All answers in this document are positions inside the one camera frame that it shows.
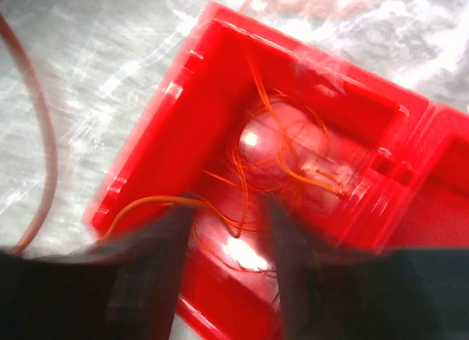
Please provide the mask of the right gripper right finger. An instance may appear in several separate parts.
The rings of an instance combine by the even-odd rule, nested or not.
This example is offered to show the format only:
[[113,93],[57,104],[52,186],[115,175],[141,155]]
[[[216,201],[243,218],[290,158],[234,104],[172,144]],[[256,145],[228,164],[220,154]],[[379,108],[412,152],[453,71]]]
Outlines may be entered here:
[[348,264],[352,261],[350,254],[300,228],[275,196],[264,196],[261,202],[270,227],[284,335],[337,334],[337,317],[322,305],[325,293],[320,290],[320,268]]

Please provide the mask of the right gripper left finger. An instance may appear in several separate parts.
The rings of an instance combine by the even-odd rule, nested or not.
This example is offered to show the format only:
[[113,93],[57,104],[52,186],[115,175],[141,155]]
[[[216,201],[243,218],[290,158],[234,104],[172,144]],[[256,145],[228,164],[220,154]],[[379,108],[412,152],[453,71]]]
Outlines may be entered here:
[[105,316],[106,339],[168,339],[180,293],[196,198],[161,197],[171,208],[128,237],[96,243],[70,259],[116,265]]

